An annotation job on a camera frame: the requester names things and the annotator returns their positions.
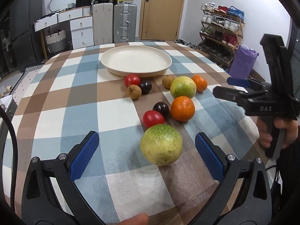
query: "metal screw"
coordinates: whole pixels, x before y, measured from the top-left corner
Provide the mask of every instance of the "metal screw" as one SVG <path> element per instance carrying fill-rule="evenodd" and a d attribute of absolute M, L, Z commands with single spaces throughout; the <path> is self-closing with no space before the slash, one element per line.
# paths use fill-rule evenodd
<path fill-rule="evenodd" d="M 58 156 L 58 159 L 59 159 L 59 160 L 64 160 L 64 159 L 66 159 L 66 157 L 67 157 L 67 155 L 66 155 L 65 153 L 63 153 L 63 154 L 60 154 L 60 155 Z"/>
<path fill-rule="evenodd" d="M 262 161 L 261 158 L 258 157 L 258 158 L 256 158 L 256 162 L 260 164 L 260 163 L 262 163 L 263 161 Z"/>
<path fill-rule="evenodd" d="M 232 154 L 229 154 L 227 156 L 227 158 L 228 158 L 229 161 L 234 161 L 236 159 L 236 157 L 234 155 L 232 155 Z"/>
<path fill-rule="evenodd" d="M 32 159 L 31 159 L 31 162 L 33 162 L 33 163 L 35 163 L 35 162 L 37 162 L 38 161 L 38 157 L 33 157 Z"/>

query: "human hand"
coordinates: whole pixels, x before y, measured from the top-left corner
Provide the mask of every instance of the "human hand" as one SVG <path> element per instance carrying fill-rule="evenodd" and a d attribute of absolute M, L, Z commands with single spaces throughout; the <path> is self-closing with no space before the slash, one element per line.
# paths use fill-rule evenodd
<path fill-rule="evenodd" d="M 149 217 L 146 213 L 141 213 L 118 223 L 118 225 L 147 225 L 148 219 Z"/>
<path fill-rule="evenodd" d="M 298 137 L 298 122 L 296 120 L 287 118 L 275 118 L 274 125 L 278 129 L 286 129 L 286 135 L 283 142 L 282 149 L 285 149 L 292 144 Z M 259 140 L 263 147 L 269 148 L 272 141 L 272 136 L 267 132 L 267 124 L 257 118 L 256 126 L 259 132 Z"/>

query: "orange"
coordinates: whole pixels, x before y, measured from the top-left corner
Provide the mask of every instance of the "orange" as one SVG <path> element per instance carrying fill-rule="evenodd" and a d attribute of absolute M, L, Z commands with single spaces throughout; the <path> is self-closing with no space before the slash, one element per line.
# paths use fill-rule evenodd
<path fill-rule="evenodd" d="M 186 97 L 177 97 L 171 105 L 171 115 L 179 122 L 186 122 L 190 120 L 195 114 L 194 102 Z"/>
<path fill-rule="evenodd" d="M 205 78 L 203 78 L 199 75 L 195 75 L 194 77 L 192 77 L 192 80 L 195 82 L 195 84 L 197 86 L 197 92 L 203 92 L 206 90 L 207 81 Z"/>

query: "brown round fruit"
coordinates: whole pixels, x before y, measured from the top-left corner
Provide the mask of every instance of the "brown round fruit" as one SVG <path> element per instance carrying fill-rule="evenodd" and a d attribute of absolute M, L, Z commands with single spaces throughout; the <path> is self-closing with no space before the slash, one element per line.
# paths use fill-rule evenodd
<path fill-rule="evenodd" d="M 164 77 L 163 78 L 163 86 L 166 89 L 170 89 L 173 80 L 175 80 L 175 78 L 173 76 L 168 75 L 168 76 Z"/>
<path fill-rule="evenodd" d="M 190 120 L 195 114 L 194 102 L 186 97 L 177 97 L 171 105 L 171 115 L 179 122 L 186 122 Z"/>
<path fill-rule="evenodd" d="M 203 92 L 207 88 L 207 81 L 205 78 L 201 77 L 200 75 L 195 75 L 192 77 L 192 80 L 195 82 L 197 87 L 197 92 Z"/>
<path fill-rule="evenodd" d="M 127 94 L 129 95 L 129 97 L 131 99 L 137 100 L 137 99 L 139 99 L 141 97 L 142 90 L 137 85 L 130 85 L 127 88 Z"/>

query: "wooden door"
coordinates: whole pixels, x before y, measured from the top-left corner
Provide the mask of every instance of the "wooden door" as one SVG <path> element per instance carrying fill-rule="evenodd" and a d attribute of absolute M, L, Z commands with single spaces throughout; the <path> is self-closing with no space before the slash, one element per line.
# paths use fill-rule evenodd
<path fill-rule="evenodd" d="M 145 0 L 142 40 L 175 40 L 183 0 Z"/>

